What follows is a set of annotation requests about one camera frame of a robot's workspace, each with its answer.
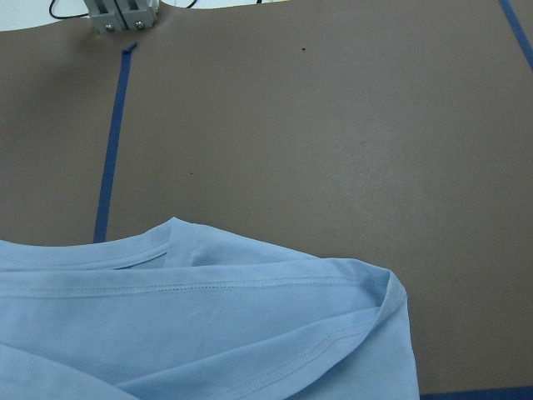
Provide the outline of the light blue t-shirt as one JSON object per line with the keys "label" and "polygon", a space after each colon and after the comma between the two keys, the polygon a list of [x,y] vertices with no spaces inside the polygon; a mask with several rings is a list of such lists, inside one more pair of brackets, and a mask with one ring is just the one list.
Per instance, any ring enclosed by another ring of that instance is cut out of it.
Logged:
{"label": "light blue t-shirt", "polygon": [[172,218],[1,245],[4,399],[416,399],[406,290],[381,267]]}

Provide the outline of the aluminium frame post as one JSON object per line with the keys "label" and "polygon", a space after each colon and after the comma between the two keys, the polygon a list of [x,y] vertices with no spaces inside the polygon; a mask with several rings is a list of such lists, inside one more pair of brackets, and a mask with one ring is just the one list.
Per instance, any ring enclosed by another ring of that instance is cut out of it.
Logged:
{"label": "aluminium frame post", "polygon": [[98,33],[153,28],[159,16],[158,0],[85,0],[88,16]]}

